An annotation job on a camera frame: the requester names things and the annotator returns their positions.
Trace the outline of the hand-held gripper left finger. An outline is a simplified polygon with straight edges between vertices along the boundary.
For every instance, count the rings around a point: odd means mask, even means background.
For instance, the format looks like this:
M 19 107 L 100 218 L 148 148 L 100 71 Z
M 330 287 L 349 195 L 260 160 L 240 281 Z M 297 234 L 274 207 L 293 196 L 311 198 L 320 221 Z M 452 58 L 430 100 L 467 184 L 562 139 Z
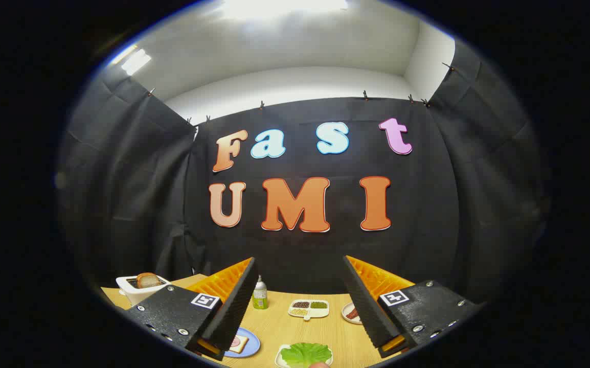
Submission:
M 243 321 L 259 274 L 250 257 L 183 288 L 169 285 L 125 310 L 144 331 L 221 361 Z

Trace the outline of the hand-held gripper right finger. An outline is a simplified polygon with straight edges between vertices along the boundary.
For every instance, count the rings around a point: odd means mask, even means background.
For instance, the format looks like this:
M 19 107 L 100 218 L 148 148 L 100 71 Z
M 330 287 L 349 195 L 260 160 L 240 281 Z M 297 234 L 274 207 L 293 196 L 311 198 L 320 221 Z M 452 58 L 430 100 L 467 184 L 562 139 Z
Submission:
M 413 283 L 351 256 L 344 265 L 344 284 L 382 358 L 426 346 L 482 310 L 435 280 Z

